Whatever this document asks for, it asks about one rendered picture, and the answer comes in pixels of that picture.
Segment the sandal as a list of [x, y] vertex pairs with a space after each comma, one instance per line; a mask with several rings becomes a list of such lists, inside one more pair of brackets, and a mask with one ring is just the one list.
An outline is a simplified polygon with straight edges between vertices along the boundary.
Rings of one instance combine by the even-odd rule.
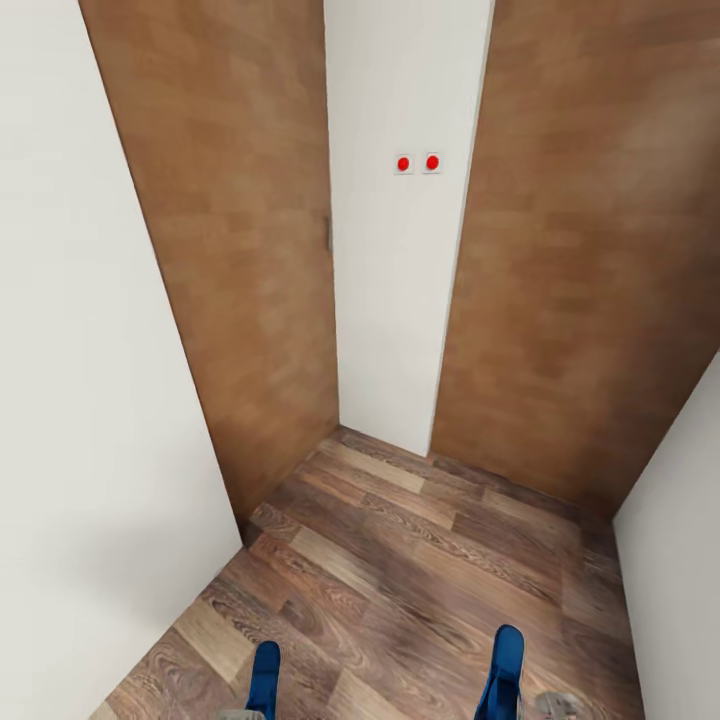
[[276, 720], [280, 657], [279, 645], [274, 640], [267, 640], [258, 646], [253, 664], [250, 696], [244, 711], [261, 711], [265, 720]]
[[495, 634], [488, 681], [474, 720], [518, 720], [523, 654], [522, 633], [512, 625], [500, 626]]

